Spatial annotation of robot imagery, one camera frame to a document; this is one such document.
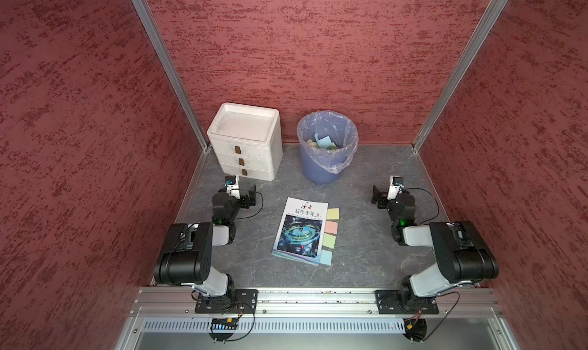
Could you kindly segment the yellow sticky note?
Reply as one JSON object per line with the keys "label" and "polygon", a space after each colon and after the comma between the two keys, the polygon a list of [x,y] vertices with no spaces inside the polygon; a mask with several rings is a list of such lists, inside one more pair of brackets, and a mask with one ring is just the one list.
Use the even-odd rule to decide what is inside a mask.
{"label": "yellow sticky note", "polygon": [[333,208],[328,209],[326,214],[326,219],[329,221],[335,221],[340,219],[340,209]]}

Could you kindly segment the pink sticky note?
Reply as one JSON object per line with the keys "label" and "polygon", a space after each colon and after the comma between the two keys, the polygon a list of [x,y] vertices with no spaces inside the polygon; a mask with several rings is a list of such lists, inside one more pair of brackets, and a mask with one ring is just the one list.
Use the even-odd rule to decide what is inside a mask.
{"label": "pink sticky note", "polygon": [[326,221],[325,233],[330,235],[338,234],[338,223],[336,221]]}

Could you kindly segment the science magazine book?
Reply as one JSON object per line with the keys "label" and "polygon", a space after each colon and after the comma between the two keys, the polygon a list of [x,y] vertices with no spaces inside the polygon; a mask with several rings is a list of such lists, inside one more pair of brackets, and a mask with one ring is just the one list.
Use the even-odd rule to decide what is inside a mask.
{"label": "science magazine book", "polygon": [[329,205],[289,197],[286,200],[272,255],[320,265]]}

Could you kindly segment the green sticky note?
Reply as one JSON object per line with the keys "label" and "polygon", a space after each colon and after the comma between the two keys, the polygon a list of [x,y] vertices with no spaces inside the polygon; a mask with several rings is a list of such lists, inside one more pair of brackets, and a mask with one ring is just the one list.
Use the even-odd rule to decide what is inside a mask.
{"label": "green sticky note", "polygon": [[335,247],[336,236],[331,234],[324,234],[322,239],[323,247],[333,249]]}

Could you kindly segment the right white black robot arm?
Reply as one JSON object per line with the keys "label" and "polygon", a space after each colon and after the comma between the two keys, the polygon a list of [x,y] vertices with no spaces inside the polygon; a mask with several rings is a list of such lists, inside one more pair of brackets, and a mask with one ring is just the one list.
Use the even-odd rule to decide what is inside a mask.
{"label": "right white black robot arm", "polygon": [[499,263],[471,221],[416,224],[416,199],[404,186],[372,189],[371,202],[387,211],[393,239],[405,247],[429,247],[435,263],[404,278],[392,298],[407,313],[416,312],[449,289],[499,276]]}

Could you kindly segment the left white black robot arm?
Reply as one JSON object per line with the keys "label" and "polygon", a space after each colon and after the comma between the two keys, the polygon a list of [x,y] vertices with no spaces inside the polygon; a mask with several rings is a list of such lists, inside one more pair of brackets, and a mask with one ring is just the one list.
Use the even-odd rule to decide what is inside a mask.
{"label": "left white black robot arm", "polygon": [[237,215],[257,204],[257,186],[241,189],[236,182],[228,181],[211,201],[210,221],[170,225],[154,268],[154,281],[191,287],[203,297],[233,303],[234,281],[212,266],[212,248],[234,242]]}

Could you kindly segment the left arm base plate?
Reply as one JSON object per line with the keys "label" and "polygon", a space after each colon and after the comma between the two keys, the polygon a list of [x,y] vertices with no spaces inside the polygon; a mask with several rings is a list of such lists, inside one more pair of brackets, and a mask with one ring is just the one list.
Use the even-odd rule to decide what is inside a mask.
{"label": "left arm base plate", "polygon": [[256,312],[258,290],[236,289],[227,296],[205,296],[197,290],[191,292],[197,314],[254,314]]}

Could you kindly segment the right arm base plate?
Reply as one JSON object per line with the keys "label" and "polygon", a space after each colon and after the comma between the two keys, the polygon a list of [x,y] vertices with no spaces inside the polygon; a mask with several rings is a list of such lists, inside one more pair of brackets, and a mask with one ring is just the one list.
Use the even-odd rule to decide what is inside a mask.
{"label": "right arm base plate", "polygon": [[375,290],[378,313],[394,315],[439,314],[438,306],[433,297],[415,296],[404,290]]}

